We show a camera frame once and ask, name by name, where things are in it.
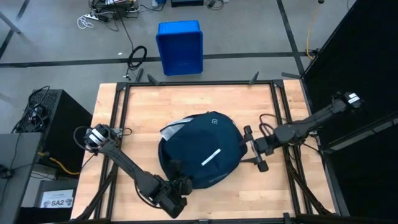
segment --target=black floor tape line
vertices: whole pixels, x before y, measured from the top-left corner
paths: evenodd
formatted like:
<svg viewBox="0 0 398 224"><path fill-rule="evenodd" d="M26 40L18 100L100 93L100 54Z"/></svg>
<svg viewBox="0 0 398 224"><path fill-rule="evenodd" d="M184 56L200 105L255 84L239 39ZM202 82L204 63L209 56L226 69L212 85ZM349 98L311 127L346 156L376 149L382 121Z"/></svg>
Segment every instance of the black floor tape line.
<svg viewBox="0 0 398 224"><path fill-rule="evenodd" d="M18 15L17 15L17 21L19 21L22 18L22 15L25 13L25 10L26 10L27 5L29 4L29 1L30 0L25 0L24 3L22 4L22 7L19 10Z"/></svg>
<svg viewBox="0 0 398 224"><path fill-rule="evenodd" d="M6 51L6 48L8 46L8 43L11 40L12 35L14 35L14 31L10 30L7 34L6 39L4 40L4 42L2 43L1 47L0 47L0 59L2 57L2 55L4 54L4 52Z"/></svg>
<svg viewBox="0 0 398 224"><path fill-rule="evenodd" d="M282 16L282 20L285 25L287 38L289 39L289 43L292 48L293 57L294 57L294 60L296 61L298 72L300 75L303 75L304 74L304 66L300 59L300 54L299 54L299 50L297 49L296 42L294 41L293 32L292 32L292 29L290 28L289 20L287 19L285 7L282 3L282 0L276 0L276 2L278 4L280 15Z"/></svg>
<svg viewBox="0 0 398 224"><path fill-rule="evenodd" d="M26 7L27 7L29 1L30 0L25 0L24 3L22 4L21 9L19 10L18 15L17 15L17 21L19 21L22 18L22 15L24 15L24 12L26 10ZM4 54L4 52L6 51L8 44L10 43L12 35L14 35L14 31L10 30L7 34L6 39L4 40L4 42L1 45L0 59L1 59L2 55Z"/></svg>
<svg viewBox="0 0 398 224"><path fill-rule="evenodd" d="M204 60L228 59L228 58L267 58L267 57L294 57L292 52L269 52L269 53L236 53L236 54L210 54L204 55ZM111 63L127 63L128 58L96 59L96 60L67 60L56 62L22 62L22 63L0 63L0 68L28 68L28 67L51 67L67 65L101 65ZM160 57L147 57L145 62L160 62Z"/></svg>

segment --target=wooden tabletop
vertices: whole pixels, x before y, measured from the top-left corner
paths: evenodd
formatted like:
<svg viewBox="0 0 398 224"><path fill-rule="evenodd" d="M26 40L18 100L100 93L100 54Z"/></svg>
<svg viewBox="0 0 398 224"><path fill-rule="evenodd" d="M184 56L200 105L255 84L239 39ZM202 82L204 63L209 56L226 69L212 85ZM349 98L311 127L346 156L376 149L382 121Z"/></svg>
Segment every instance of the wooden tabletop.
<svg viewBox="0 0 398 224"><path fill-rule="evenodd" d="M308 110L304 101L300 82L285 80L285 90L293 120L304 119ZM93 115L92 126L98 123L109 124L116 84L101 84ZM119 101L119 124L124 93ZM161 139L159 130L171 121L191 114L218 111L228 115L243 131L251 125L255 138L261 137L258 130L259 115L275 114L269 85L220 85L220 86L146 86L131 88L126 116L126 128L133 134L123 137L122 150L143 170L166 176L160 167L157 149ZM277 126L273 117L264 119L273 127ZM316 147L313 138L307 144ZM253 157L251 148L244 156ZM334 211L330 191L326 182L320 156L306 146L302 146L302 163L308 187L324 206ZM85 154L85 161L91 154ZM260 173L253 164L240 164L220 183L201 190L194 190L187 197L188 205L178 220L224 219L224 218L275 218L284 212L292 216L293 206L289 183L281 149L265 157L269 171ZM98 189L103 156L92 158L81 172L76 193L72 218L90 203ZM113 221L123 220L170 220L163 211L150 208L136 195L133 180L122 170L118 182L113 208ZM300 207L304 211L302 193L298 190ZM104 195L103 213L106 210L108 193Z"/></svg>

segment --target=blue plastic crate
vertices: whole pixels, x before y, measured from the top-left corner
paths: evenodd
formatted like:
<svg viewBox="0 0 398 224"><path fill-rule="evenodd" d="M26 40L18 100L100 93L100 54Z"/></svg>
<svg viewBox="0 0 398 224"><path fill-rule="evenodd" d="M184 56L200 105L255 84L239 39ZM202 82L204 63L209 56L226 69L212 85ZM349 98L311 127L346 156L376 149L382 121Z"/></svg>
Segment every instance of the blue plastic crate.
<svg viewBox="0 0 398 224"><path fill-rule="evenodd" d="M198 21L162 22L156 42L165 75L203 71L203 34Z"/></svg>

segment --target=metal table leg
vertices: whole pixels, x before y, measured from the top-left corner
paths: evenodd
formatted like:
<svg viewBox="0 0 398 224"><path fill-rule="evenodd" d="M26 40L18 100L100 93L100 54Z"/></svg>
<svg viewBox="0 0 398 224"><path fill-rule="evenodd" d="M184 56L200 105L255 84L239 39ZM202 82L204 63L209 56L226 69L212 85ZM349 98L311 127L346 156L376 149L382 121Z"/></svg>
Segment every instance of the metal table leg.
<svg viewBox="0 0 398 224"><path fill-rule="evenodd" d="M0 12L0 19L2 19L14 32L17 32L17 34L21 33L21 31L2 12Z"/></svg>

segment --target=gray concrete floor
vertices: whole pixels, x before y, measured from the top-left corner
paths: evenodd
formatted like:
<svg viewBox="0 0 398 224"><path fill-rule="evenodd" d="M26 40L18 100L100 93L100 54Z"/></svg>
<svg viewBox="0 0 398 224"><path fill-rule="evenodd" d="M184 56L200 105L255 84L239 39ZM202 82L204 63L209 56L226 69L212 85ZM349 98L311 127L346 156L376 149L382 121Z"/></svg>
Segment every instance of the gray concrete floor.
<svg viewBox="0 0 398 224"><path fill-rule="evenodd" d="M22 18L17 20L23 2L0 1L0 10L22 31L22 34L12 36L0 63L126 58L131 51L120 21L119 32L96 21L90 21L94 24L93 29L77 28L78 17L89 12L87 1L30 1ZM159 56L155 41L158 24L178 20L200 22L204 54L292 51L276 0L230 0L220 11L211 11L205 6L171 8L169 2L162 12L143 12L138 19L124 20L134 44L146 46L149 57ZM318 3L316 0L282 2L298 50L303 52ZM150 6L150 0L141 0L141 4ZM346 0L325 1L315 20L310 47L322 47L346 13ZM7 25L0 21L0 45L8 32ZM302 62L306 68L310 60L302 57ZM173 82L249 80L257 71L260 71L259 79L271 80L282 78L281 72L298 73L293 57L204 60L201 75L177 77L163 75L160 62L146 62L142 68L161 81ZM64 89L92 113L99 84L124 82L125 71L124 63L0 68L0 132L11 130L34 88L50 85Z"/></svg>

